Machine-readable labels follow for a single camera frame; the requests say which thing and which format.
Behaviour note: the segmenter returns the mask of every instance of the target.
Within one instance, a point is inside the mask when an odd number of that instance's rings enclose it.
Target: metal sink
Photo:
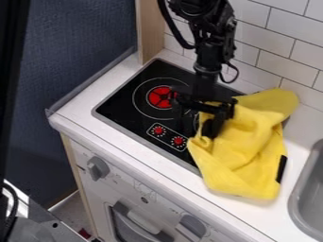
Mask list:
[[[323,140],[317,142],[288,201],[295,224],[323,241]]]

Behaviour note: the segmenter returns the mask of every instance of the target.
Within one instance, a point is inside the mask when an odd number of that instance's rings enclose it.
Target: small red burner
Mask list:
[[[173,138],[173,142],[174,142],[174,144],[175,144],[176,146],[181,146],[181,145],[183,145],[184,140],[183,140],[183,138],[182,138],[182,137],[178,136],[178,137],[174,137],[174,138]]]
[[[156,134],[162,134],[162,132],[163,132],[162,127],[156,127],[154,129],[154,131],[155,131]]]
[[[150,104],[158,109],[170,109],[172,107],[170,97],[171,89],[168,86],[156,87],[148,94]]]

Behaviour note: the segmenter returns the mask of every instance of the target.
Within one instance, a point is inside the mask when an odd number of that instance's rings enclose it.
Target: white countertop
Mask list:
[[[160,58],[171,61],[188,70],[192,70],[193,61],[174,52],[163,50]],[[151,170],[162,174],[171,181],[169,186],[179,193],[185,188],[191,200],[200,206],[201,212],[225,219],[230,225],[247,233],[257,241],[302,241],[313,242],[307,234],[299,230],[289,217],[287,201],[305,165],[312,145],[323,138],[323,112],[299,105],[284,129],[285,144],[288,148],[288,163],[281,181],[278,198],[271,203],[260,203],[249,199],[219,195],[207,189],[203,180],[192,172],[171,162],[157,152],[143,146],[122,132],[108,126],[91,115],[92,109],[116,88],[139,71],[142,66],[137,62],[136,55],[111,69],[74,99],[68,102],[49,119],[53,127],[79,125],[88,130],[93,138],[99,138],[118,147],[134,157]],[[248,82],[238,80],[230,85],[245,93],[260,91],[261,88]]]

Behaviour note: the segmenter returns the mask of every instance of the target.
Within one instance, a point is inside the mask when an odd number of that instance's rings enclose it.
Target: dark blue wall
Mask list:
[[[135,44],[134,0],[31,0],[10,142],[9,180],[35,197],[33,191],[44,192],[43,187],[54,184],[43,176],[36,181],[42,170],[49,173],[51,169],[60,173],[56,174],[58,180],[65,176],[65,183],[75,186],[60,137],[48,125],[44,110]],[[40,164],[43,168],[35,168],[35,172],[30,168]],[[35,174],[24,175],[26,171]],[[44,194],[38,201],[50,202],[53,197]]]

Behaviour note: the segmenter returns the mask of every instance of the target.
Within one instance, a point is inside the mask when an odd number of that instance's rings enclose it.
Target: wooden panel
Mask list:
[[[92,214],[91,214],[90,205],[89,205],[88,200],[86,199],[86,195],[85,195],[85,192],[84,192],[82,181],[81,181],[81,179],[79,177],[79,174],[78,174],[77,161],[76,161],[76,158],[74,156],[73,149],[71,147],[70,139],[67,136],[65,136],[64,134],[62,134],[62,133],[60,134],[60,137],[61,137],[61,140],[62,140],[62,142],[64,144],[66,155],[67,155],[67,158],[68,158],[68,160],[70,162],[70,166],[72,167],[72,172],[73,172],[74,178],[76,180],[78,191],[79,191],[79,194],[80,194],[80,196],[82,198],[86,214],[88,215],[88,219],[90,221],[93,236],[98,237],[98,233],[97,233],[97,230],[96,230],[96,227],[95,227],[94,219],[93,219]]]
[[[157,0],[136,0],[138,53],[142,64],[163,49],[164,20]]]

